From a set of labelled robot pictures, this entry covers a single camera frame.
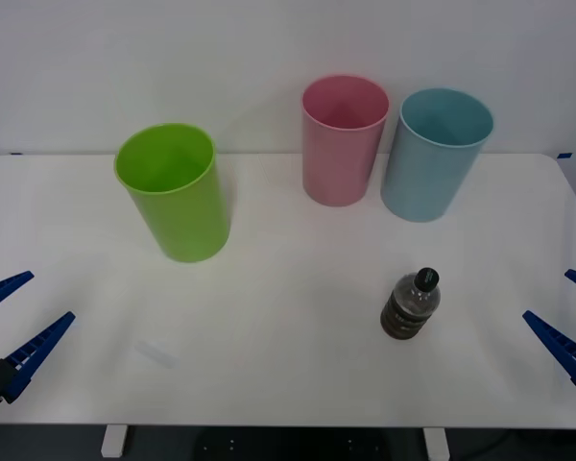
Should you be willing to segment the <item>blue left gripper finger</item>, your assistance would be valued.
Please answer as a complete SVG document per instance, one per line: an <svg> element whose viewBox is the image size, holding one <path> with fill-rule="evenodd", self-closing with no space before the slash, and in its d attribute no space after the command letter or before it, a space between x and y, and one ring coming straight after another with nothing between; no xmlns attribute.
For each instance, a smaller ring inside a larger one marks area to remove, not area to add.
<svg viewBox="0 0 576 461"><path fill-rule="evenodd" d="M75 318L73 312L66 312L33 339L0 359L0 402L13 403L19 398Z"/></svg>
<svg viewBox="0 0 576 461"><path fill-rule="evenodd" d="M34 274L31 271L25 271L7 279L0 280L0 303L33 277Z"/></svg>

